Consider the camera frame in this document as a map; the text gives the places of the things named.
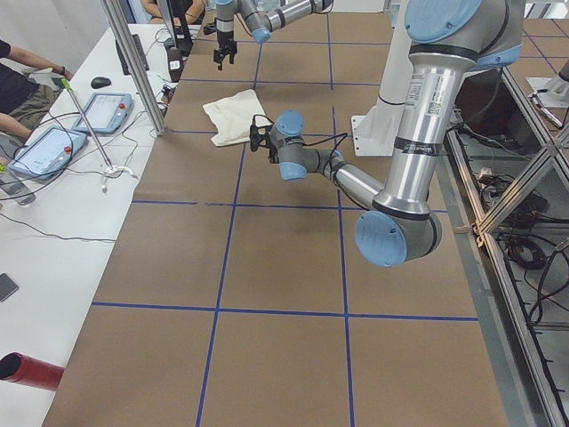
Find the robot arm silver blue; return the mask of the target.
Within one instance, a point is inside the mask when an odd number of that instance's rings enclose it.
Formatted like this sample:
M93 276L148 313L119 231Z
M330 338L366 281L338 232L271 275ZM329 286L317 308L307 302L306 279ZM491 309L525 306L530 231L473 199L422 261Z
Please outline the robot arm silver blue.
M379 183L337 149L314 149L302 115L282 113L267 135L285 181L320 173L365 207L357 220L360 254L382 267L433 252L442 230L427 203L429 186L465 73L509 65L521 52L522 1L411 1L405 30L413 65L388 179Z
M230 64L234 63L237 54L234 31L236 16L243 19L252 39L257 44L264 44L275 31L310 14L323 13L332 6L333 1L326 0L292 1L285 6L264 12L257 8L254 1L217 1L214 23L218 46L213 50L213 61L218 65L218 70L223 70L223 61L226 58L229 58Z

